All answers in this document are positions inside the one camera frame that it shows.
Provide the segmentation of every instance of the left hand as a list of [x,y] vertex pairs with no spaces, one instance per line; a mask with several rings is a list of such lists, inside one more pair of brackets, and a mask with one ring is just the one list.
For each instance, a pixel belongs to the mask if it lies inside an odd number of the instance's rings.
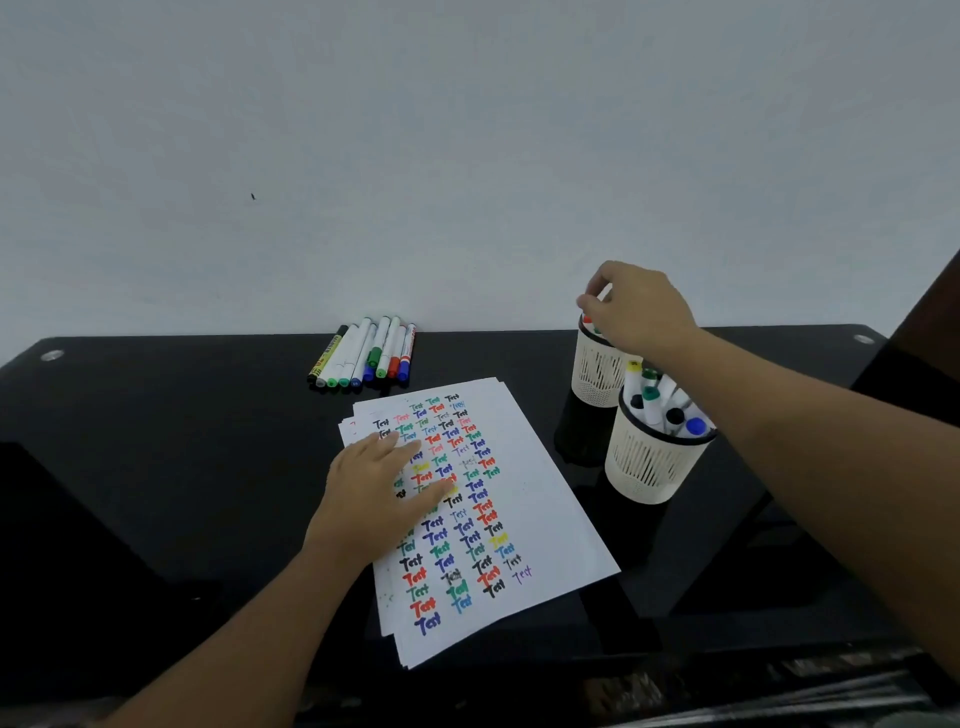
[[453,488],[453,481],[444,479],[415,496],[396,497],[396,474],[420,450],[420,440],[395,449],[397,437],[391,432],[381,440],[373,432],[333,458],[304,548],[333,543],[355,554],[363,568],[399,544]]

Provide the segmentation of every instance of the stack of paper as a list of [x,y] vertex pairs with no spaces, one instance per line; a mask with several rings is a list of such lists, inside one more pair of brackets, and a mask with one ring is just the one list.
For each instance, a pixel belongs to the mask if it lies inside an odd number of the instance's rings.
[[507,386],[477,379],[358,402],[344,444],[392,430],[422,447],[397,497],[455,489],[373,564],[380,630],[419,665],[498,619],[619,571]]

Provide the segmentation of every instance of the pen cup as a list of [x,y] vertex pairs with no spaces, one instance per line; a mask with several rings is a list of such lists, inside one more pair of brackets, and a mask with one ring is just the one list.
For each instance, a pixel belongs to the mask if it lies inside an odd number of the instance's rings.
[[673,497],[717,431],[681,438],[641,422],[617,393],[616,417],[604,471],[613,488],[637,503],[655,505]]
[[583,316],[578,329],[570,389],[579,400],[594,407],[616,407],[626,370],[625,354],[602,336],[588,331]]

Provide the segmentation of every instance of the forearm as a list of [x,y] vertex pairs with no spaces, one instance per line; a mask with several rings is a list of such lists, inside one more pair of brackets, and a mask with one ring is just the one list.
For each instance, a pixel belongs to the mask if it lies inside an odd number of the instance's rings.
[[664,359],[778,502],[960,674],[960,430],[705,332]]
[[362,567],[335,545],[306,548],[216,634],[105,725],[290,725],[326,627]]

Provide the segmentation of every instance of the yellow marker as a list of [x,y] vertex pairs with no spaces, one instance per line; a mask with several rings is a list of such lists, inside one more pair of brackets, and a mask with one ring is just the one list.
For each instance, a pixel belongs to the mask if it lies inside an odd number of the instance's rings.
[[347,333],[348,326],[341,326],[337,329],[337,333],[334,334],[333,338],[330,339],[330,343],[326,345],[324,353],[320,355],[320,358],[317,360],[317,363],[314,364],[313,369],[310,370],[310,374],[306,376],[306,380],[310,384],[316,384],[318,387],[325,387],[326,382],[318,382],[317,377],[320,376],[320,372],[324,370],[326,362],[330,360],[330,357],[333,356],[333,353],[336,351],[337,347],[340,345],[340,342],[344,338],[344,334]]

